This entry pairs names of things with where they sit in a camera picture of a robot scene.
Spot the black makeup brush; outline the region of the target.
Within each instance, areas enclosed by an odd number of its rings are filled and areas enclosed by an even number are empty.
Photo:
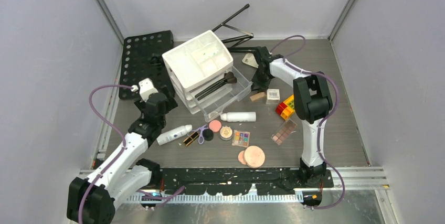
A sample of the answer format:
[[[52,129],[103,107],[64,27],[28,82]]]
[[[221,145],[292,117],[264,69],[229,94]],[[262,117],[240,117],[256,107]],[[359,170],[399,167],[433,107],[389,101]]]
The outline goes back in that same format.
[[[220,89],[224,85],[226,85],[226,84],[233,84],[233,83],[237,83],[237,78],[236,77],[225,79],[225,80],[221,81],[220,83],[216,84],[214,87],[211,87],[209,90],[205,91],[204,93],[198,95],[196,98],[197,98],[198,101],[200,101],[203,98],[205,98],[206,96],[208,96],[211,93],[215,92],[216,90]]]
[[[216,81],[215,83],[211,84],[209,87],[205,88],[205,89],[204,89],[203,91],[201,91],[200,93],[196,94],[196,95],[194,96],[194,98],[196,98],[198,95],[204,93],[205,91],[209,90],[211,87],[214,87],[216,84],[220,83],[221,81],[223,81],[223,80],[225,80],[225,79],[232,78],[232,77],[235,77],[234,74],[233,74],[233,72],[230,71],[230,72],[225,73],[222,79]]]

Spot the white plastic drawer organizer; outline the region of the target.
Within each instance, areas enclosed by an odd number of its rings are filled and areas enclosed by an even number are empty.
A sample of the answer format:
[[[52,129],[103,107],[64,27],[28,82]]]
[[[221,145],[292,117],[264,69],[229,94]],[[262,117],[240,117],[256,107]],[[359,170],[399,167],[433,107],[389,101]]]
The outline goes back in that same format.
[[[180,100],[191,114],[201,112],[206,122],[250,93],[252,82],[234,66],[229,50],[211,30],[163,53],[162,58]],[[200,101],[194,98],[230,71],[237,83],[226,84]]]

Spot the beige concealer stick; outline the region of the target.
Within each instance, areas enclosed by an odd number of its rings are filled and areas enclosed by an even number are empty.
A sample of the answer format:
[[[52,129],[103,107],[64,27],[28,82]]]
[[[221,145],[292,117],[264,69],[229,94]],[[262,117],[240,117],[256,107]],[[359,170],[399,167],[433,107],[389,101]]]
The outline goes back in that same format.
[[[256,102],[256,101],[260,101],[261,99],[266,97],[266,93],[265,92],[258,92],[256,94],[253,94],[250,96],[250,100],[251,102]]]

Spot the white barcode packet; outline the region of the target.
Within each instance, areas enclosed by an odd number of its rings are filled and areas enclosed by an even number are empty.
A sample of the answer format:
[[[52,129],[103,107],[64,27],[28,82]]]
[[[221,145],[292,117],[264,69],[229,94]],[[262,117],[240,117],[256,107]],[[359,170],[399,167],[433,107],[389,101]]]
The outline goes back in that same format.
[[[275,105],[280,103],[280,90],[279,89],[268,89],[266,91],[266,104]]]

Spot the white sachet packet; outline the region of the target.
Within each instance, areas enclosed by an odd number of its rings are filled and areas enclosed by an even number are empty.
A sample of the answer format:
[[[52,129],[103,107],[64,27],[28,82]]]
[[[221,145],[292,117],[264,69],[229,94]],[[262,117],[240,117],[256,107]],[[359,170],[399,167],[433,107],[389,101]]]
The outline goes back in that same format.
[[[242,63],[244,63],[248,66],[254,67],[254,68],[259,67],[259,65],[252,53],[246,53],[242,59]]]

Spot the large white spray bottle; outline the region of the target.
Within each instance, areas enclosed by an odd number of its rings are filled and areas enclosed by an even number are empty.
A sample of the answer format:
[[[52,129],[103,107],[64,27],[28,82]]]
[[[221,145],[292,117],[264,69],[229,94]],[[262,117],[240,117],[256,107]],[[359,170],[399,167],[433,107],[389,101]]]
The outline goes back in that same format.
[[[192,130],[192,125],[183,125],[160,134],[157,137],[156,141],[158,142],[159,145],[164,145],[166,143],[169,143],[173,140],[176,140],[180,137],[187,135],[191,130]]]

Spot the black music stand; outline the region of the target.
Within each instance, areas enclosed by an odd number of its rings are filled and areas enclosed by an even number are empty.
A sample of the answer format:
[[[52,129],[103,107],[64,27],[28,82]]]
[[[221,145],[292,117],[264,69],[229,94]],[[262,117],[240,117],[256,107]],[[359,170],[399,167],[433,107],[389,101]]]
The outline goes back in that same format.
[[[246,4],[240,10],[225,19],[222,23],[212,29],[213,32],[221,27],[242,33],[240,36],[222,39],[226,46],[236,47],[244,42],[251,40],[253,33],[238,29],[228,25],[228,22],[250,7]],[[174,36],[171,30],[159,31],[156,33],[138,35],[124,38],[120,85],[136,85],[140,80],[150,78],[155,87],[167,87],[170,96],[174,97],[174,89],[169,81],[167,70],[165,68],[162,54],[174,48]],[[121,100],[134,100],[136,94],[129,89],[119,88],[118,96]]]

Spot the yellow red toy block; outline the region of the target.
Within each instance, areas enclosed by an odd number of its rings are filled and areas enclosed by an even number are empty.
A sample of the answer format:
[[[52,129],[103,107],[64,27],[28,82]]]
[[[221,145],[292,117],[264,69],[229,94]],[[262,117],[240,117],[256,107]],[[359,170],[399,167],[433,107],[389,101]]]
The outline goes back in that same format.
[[[282,119],[288,120],[295,113],[294,95],[289,96],[283,102],[279,103],[275,112]]]

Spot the black gold lipstick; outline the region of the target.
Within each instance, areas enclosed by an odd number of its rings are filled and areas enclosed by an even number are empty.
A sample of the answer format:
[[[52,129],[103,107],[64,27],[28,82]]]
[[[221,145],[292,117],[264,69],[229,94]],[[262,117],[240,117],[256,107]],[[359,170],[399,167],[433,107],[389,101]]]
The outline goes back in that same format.
[[[185,144],[185,146],[189,146],[191,145],[191,143],[193,141],[195,141],[197,138],[199,137],[199,135],[193,134],[188,136],[186,139],[183,140],[183,143]]]

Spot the black round jar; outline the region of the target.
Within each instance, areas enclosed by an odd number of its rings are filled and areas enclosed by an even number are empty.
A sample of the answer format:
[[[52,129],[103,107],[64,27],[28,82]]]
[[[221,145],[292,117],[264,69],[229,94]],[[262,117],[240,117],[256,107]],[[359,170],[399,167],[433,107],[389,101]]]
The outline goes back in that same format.
[[[202,131],[202,137],[204,141],[211,141],[214,138],[214,133],[211,129],[204,129]]]

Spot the colorful eyeshadow palette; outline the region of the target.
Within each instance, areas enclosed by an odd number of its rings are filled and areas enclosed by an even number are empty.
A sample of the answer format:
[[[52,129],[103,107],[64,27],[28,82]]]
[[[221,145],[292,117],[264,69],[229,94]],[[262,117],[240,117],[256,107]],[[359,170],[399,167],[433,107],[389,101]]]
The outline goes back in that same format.
[[[249,147],[250,136],[250,132],[234,130],[231,144],[232,146],[247,148]]]

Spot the beige powder jar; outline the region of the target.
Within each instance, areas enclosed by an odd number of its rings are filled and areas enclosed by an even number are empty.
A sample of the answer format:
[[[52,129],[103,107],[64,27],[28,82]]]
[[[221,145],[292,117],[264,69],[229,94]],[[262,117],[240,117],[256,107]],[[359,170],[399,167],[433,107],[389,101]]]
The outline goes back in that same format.
[[[223,141],[230,141],[232,139],[233,133],[233,129],[229,126],[223,126],[219,131],[220,138]]]

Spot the large round powder compact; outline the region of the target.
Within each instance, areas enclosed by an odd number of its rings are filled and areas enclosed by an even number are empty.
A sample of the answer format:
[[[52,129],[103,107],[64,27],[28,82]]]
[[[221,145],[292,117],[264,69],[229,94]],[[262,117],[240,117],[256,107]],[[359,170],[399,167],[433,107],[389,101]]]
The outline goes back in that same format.
[[[243,154],[243,159],[249,167],[259,168],[265,163],[266,156],[260,147],[249,146]]]

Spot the small pink powder puff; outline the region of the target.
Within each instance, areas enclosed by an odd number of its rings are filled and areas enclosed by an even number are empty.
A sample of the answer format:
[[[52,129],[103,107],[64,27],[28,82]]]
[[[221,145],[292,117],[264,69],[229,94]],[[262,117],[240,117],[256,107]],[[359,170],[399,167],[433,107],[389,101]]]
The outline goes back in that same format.
[[[243,150],[243,151],[241,151],[241,152],[239,152],[239,154],[238,154],[238,161],[242,164],[242,165],[246,165],[246,161],[245,161],[245,159],[244,159],[244,153],[245,153],[245,151]]]

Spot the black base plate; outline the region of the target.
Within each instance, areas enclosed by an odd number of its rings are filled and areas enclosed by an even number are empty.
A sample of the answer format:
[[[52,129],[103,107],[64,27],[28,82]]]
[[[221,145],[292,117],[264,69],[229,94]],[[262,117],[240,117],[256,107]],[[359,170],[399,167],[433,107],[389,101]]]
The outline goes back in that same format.
[[[143,189],[159,189],[166,194],[184,186],[183,194],[215,196],[246,195],[256,189],[259,195],[290,195],[295,189],[334,187],[330,171],[322,179],[304,182],[298,168],[163,168],[156,185]]]

